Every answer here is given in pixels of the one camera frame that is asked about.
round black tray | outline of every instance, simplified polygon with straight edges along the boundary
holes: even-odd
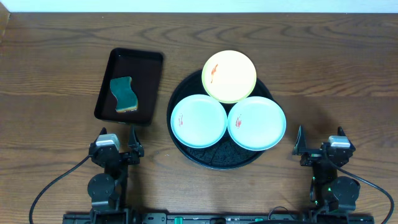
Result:
[[[182,99],[195,94],[207,95],[201,82],[201,70],[194,72],[184,79],[174,90],[167,107],[167,127],[176,147],[190,160],[212,169],[234,169],[255,161],[264,151],[250,151],[237,145],[229,136],[228,130],[214,145],[203,149],[194,149],[182,144],[173,134],[170,119],[172,111]],[[263,96],[272,101],[271,94],[266,86],[257,79],[256,86],[249,96]],[[234,104],[222,103],[228,114]]]

yellow plate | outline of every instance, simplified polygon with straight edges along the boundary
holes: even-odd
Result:
[[[236,103],[248,97],[256,80],[256,68],[251,60],[234,50],[211,56],[201,73],[207,94],[222,103]]]

small plate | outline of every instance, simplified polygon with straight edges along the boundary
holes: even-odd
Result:
[[[225,50],[207,60],[201,75],[206,92],[222,103],[236,103],[256,86],[256,68],[241,52]]]
[[[245,149],[261,151],[275,146],[284,136],[286,117],[270,99],[252,96],[236,103],[228,115],[231,138]]]
[[[173,109],[171,128],[184,145],[204,148],[214,145],[226,131],[225,109],[206,95],[192,95],[181,100]]]

orange fish print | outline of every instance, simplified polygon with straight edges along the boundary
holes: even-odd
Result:
[[[213,83],[214,73],[217,72],[217,66],[218,66],[218,64],[211,71],[211,82],[210,83]]]

black tray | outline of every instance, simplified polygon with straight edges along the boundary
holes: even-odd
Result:
[[[167,107],[167,127],[169,128],[169,133],[174,144],[182,154],[192,161],[208,168],[234,169],[255,161],[264,153],[264,151],[250,151],[237,145],[229,136],[228,130],[216,144],[210,147],[194,149],[182,144],[173,134],[170,125],[171,114],[177,103],[185,97],[195,94],[207,95],[201,82],[201,70],[188,76],[176,87],[170,98],[169,106]],[[269,90],[259,79],[257,79],[256,86],[249,96],[263,96],[274,101]],[[227,114],[234,106],[234,104],[224,103],[222,103],[222,105]]]
[[[162,64],[163,55],[157,52],[113,49],[95,106],[95,117],[120,123],[150,124],[154,114]],[[111,79],[128,76],[132,78],[131,89],[137,95],[138,109],[118,113],[115,110],[118,101],[113,96],[109,84]]]

